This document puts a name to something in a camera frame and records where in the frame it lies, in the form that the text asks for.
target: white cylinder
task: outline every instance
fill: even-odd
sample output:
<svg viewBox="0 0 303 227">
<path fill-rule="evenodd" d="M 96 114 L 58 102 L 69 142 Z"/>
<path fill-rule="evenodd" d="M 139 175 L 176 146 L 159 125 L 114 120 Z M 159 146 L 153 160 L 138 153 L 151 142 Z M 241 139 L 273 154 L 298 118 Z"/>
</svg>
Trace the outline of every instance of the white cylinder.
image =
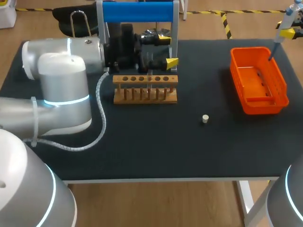
<svg viewBox="0 0 303 227">
<path fill-rule="evenodd" d="M 0 130 L 0 226 L 74 227 L 72 192 L 18 137 Z"/>
<path fill-rule="evenodd" d="M 205 115 L 202 116 L 203 123 L 207 123 L 208 119 L 209 119 L 208 115 L 205 114 Z"/>
</svg>

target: floor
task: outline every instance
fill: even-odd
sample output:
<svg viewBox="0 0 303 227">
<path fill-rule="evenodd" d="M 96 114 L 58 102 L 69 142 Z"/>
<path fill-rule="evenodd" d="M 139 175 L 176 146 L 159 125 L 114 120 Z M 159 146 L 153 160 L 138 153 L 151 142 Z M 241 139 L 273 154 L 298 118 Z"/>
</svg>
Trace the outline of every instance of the floor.
<svg viewBox="0 0 303 227">
<path fill-rule="evenodd" d="M 90 4 L 85 0 L 18 0 L 17 8 L 56 8 Z M 283 10 L 290 0 L 189 0 L 189 11 Z M 234 39 L 273 38 L 282 13 L 233 13 L 227 21 Z M 220 16 L 188 15 L 180 21 L 180 39 L 226 39 Z M 136 32 L 154 24 L 136 24 Z M 0 86 L 22 40 L 64 37 L 50 12 L 18 12 L 13 29 L 0 30 Z M 285 41 L 283 47 L 301 82 L 303 40 Z M 250 182 L 256 200 L 266 181 Z M 72 185 L 78 204 L 77 227 L 242 227 L 237 191 L 233 182 L 122 183 Z M 267 227 L 263 220 L 260 227 Z"/>
</svg>

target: wooden test tube rack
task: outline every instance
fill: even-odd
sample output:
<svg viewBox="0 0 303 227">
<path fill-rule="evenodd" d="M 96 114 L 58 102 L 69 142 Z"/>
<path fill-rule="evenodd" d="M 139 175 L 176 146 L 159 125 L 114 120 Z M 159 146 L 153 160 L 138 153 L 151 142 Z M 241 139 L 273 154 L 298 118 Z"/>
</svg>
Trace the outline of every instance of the wooden test tube rack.
<svg viewBox="0 0 303 227">
<path fill-rule="evenodd" d="M 115 75 L 113 83 L 115 89 L 114 104 L 172 104 L 177 103 L 178 84 L 177 75 L 167 76 L 135 76 L 135 75 Z M 121 88 L 121 85 L 136 85 L 139 88 Z"/>
</svg>

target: orange plastic tray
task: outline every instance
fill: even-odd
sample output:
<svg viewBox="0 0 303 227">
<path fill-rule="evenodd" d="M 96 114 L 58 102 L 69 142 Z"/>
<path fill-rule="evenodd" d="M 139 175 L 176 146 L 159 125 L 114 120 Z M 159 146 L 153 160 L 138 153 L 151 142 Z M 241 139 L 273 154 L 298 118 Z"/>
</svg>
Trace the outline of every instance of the orange plastic tray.
<svg viewBox="0 0 303 227">
<path fill-rule="evenodd" d="M 233 48 L 231 73 L 246 114 L 277 114 L 289 103 L 286 83 L 266 47 Z"/>
</svg>

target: black table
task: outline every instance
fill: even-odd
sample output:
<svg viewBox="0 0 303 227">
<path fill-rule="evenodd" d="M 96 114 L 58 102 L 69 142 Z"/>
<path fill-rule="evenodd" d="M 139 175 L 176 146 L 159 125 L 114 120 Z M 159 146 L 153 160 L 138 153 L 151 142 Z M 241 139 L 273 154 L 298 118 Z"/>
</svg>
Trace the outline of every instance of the black table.
<svg viewBox="0 0 303 227">
<path fill-rule="evenodd" d="M 107 131 L 98 145 L 83 152 L 43 144 L 33 150 L 63 180 L 280 176 L 302 153 L 303 90 L 280 48 L 275 60 L 287 83 L 289 106 L 278 115 L 246 115 L 229 71 L 230 49 L 246 46 L 271 49 L 273 42 L 179 41 L 177 104 L 114 105 L 108 77 L 101 88 Z M 14 79 L 22 73 L 19 50 L 0 96 L 42 99 L 39 81 Z M 88 76 L 92 125 L 78 134 L 48 139 L 77 147 L 99 135 L 95 87 L 100 76 Z M 206 125 L 199 123 L 203 114 L 210 117 Z"/>
</svg>

